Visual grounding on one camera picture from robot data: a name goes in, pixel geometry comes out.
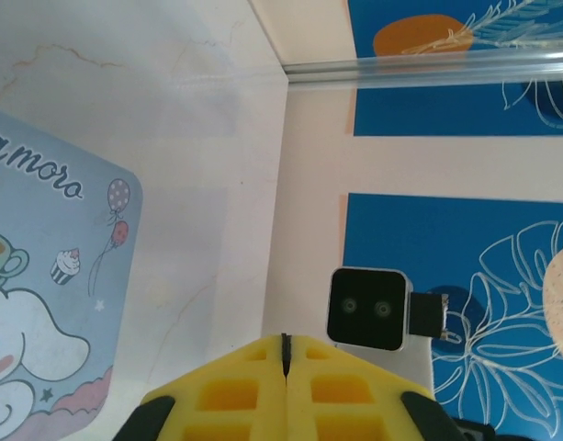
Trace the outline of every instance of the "purple balloon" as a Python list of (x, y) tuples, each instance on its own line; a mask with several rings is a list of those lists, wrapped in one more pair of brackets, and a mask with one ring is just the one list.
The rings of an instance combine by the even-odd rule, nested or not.
[(107, 204), (112, 212), (124, 211), (130, 201), (130, 186), (123, 179), (114, 179), (107, 188)]

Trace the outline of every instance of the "small camera module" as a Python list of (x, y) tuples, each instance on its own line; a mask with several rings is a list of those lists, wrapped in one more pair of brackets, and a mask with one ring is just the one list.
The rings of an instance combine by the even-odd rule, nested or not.
[(395, 351), (407, 333), (408, 279), (398, 271), (340, 268), (332, 275), (328, 336)]

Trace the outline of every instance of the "white leaf line drawing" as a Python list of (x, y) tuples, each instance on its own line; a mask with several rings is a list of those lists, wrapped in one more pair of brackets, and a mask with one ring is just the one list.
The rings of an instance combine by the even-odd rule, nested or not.
[[(563, 19), (555, 23), (540, 22), (540, 17), (563, 7), (563, 0), (501, 0), (488, 7), (481, 18), (471, 14), (458, 31), (448, 30), (444, 39), (408, 48), (403, 54), (420, 54), (450, 50), (464, 45), (481, 44), (494, 48), (552, 48), (563, 44)], [(505, 82), (501, 84), (504, 110), (520, 103), (528, 94), (534, 95), (536, 113), (548, 127), (563, 130), (563, 78), (555, 82), (557, 91), (551, 91), (548, 81), (530, 80), (516, 98), (509, 98), (512, 90)], [(540, 101), (545, 100), (552, 108), (555, 122), (541, 110)]]
[[(530, 235), (538, 238), (541, 231), (550, 233), (547, 246), (529, 249)], [(509, 263), (519, 283), (513, 284), (488, 266), (490, 253), (499, 249), (510, 251)], [(460, 354), (453, 355), (433, 351), (436, 372), (450, 372), (435, 385), (436, 398), (443, 405), (455, 405), (460, 418), (466, 414), (465, 409), (475, 409), (477, 405), (481, 422), (496, 429), (513, 413), (525, 422), (543, 426), (550, 437), (557, 434), (563, 383), (548, 379), (538, 368), (553, 363), (553, 368), (563, 369), (563, 356), (546, 327), (542, 304), (546, 268), (561, 250), (563, 221), (543, 221), (493, 243), (479, 256), (481, 270), (471, 277), (462, 311), (448, 312), (449, 317), (460, 321), (463, 335), (450, 334), (447, 340), (458, 345), (464, 342), (464, 347)], [(479, 300), (485, 305), (485, 313), (479, 323), (472, 325), (466, 311), (478, 293), (484, 297)], [(513, 307), (519, 305), (516, 311), (510, 312), (510, 301)], [(517, 345), (516, 333), (533, 336), (532, 345)], [(498, 343), (499, 340), (511, 343)], [(502, 396), (501, 404), (495, 400), (493, 389)], [(477, 398), (468, 398), (467, 390), (476, 390)]]

